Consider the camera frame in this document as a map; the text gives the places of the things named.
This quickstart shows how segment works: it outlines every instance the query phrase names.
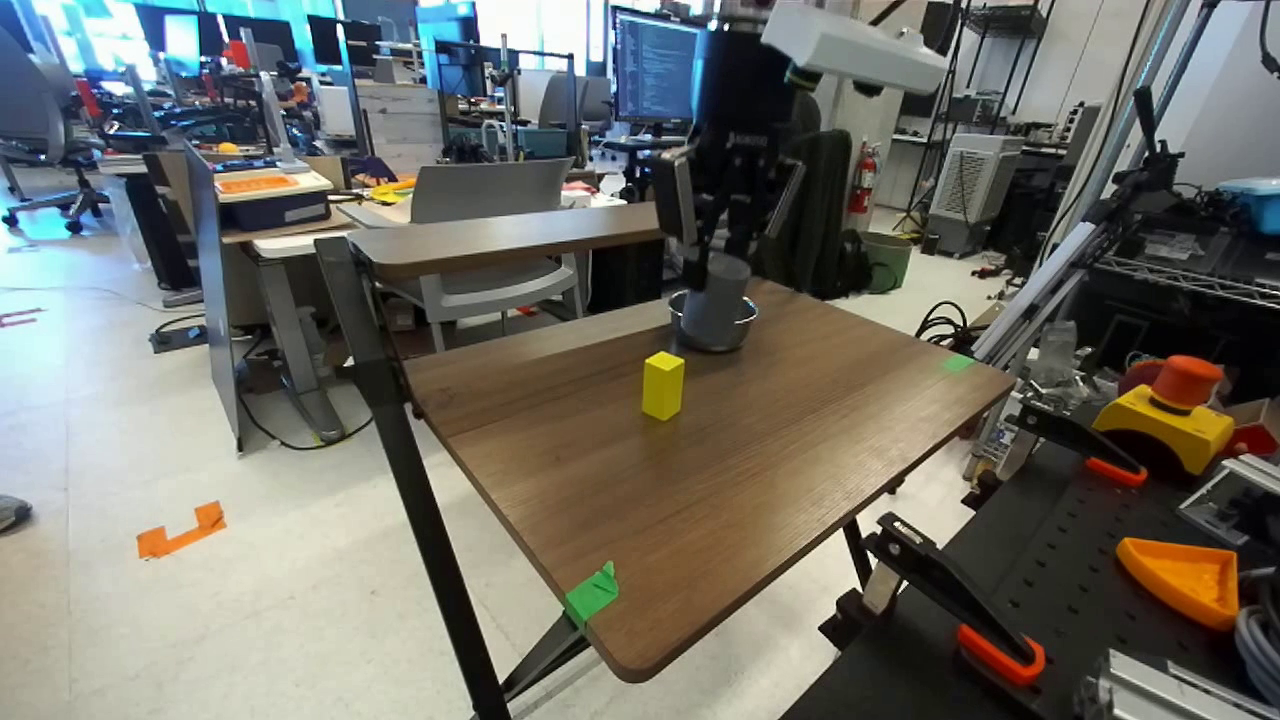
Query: floor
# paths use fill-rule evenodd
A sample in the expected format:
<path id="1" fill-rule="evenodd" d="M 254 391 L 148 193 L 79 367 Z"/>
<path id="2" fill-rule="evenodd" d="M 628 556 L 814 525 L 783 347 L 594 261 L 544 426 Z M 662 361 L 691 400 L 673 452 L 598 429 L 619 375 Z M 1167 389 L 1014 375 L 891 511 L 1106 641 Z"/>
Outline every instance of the floor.
<path id="1" fill-rule="evenodd" d="M 40 310 L 26 315 L 33 323 L 0 327 L 0 492 L 36 505 L 31 523 L 0 536 L 0 716 L 470 716 L 376 434 L 302 454 L 255 438 L 237 456 L 207 356 L 151 354 L 147 333 L 179 315 L 143 306 L 159 305 L 160 292 L 110 215 L 86 224 L 84 237 L 68 240 L 54 210 L 24 217 L 23 233 L 0 233 L 0 315 Z M 837 305 L 905 331 L 945 297 L 977 314 L 1000 281 L 970 278 L 973 266 L 916 255 L 904 288 Z M 335 395 L 349 425 L 364 420 L 349 387 Z M 282 397 L 255 410 L 308 441 Z M 415 425 L 506 671 L 558 605 Z M 892 509 L 950 537 L 969 515 L 959 503 L 964 452 L 938 452 L 863 514 L 864 528 Z M 138 559 L 140 532 L 187 529 L 193 509 L 214 500 L 225 530 Z M 513 710 L 557 720 L 776 717 L 835 657 L 815 628 L 852 583 L 837 536 L 653 682 L 625 684 L 585 653 Z"/>

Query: black pegboard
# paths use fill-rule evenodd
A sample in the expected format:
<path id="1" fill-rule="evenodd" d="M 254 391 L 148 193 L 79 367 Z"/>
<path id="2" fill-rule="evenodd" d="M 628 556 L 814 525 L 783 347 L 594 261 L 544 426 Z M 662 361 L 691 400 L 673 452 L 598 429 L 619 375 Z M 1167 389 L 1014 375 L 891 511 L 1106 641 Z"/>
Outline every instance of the black pegboard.
<path id="1" fill-rule="evenodd" d="M 1210 544 L 1175 514 L 1183 496 L 1158 483 L 1130 489 L 1082 474 L 1010 566 L 992 600 L 1044 646 L 1047 659 L 1036 685 L 1009 696 L 1030 715 L 1071 717 L 1080 680 L 1107 648 L 1167 659 L 1220 683 L 1247 687 L 1230 633 L 1171 610 L 1116 559 L 1125 537 Z"/>

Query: fire extinguisher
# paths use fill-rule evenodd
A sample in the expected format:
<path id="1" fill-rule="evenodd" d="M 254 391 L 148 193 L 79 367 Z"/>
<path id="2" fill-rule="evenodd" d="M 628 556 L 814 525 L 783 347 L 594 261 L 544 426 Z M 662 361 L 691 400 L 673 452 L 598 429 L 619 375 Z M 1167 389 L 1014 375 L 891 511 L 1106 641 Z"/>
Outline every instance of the fire extinguisher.
<path id="1" fill-rule="evenodd" d="M 854 187 L 849 192 L 849 214 L 864 215 L 870 210 L 872 191 L 876 190 L 876 176 L 879 174 L 876 146 L 863 141 L 858 158 L 858 170 L 854 173 Z"/>

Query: green bin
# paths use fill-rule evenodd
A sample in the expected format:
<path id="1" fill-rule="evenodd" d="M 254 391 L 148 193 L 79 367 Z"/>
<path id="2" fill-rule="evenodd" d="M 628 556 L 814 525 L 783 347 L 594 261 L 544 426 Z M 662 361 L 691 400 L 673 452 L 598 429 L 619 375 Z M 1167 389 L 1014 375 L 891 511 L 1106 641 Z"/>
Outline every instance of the green bin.
<path id="1" fill-rule="evenodd" d="M 881 232 L 860 234 L 872 266 L 872 284 L 867 292 L 878 295 L 902 287 L 906 265 L 911 261 L 911 241 Z"/>

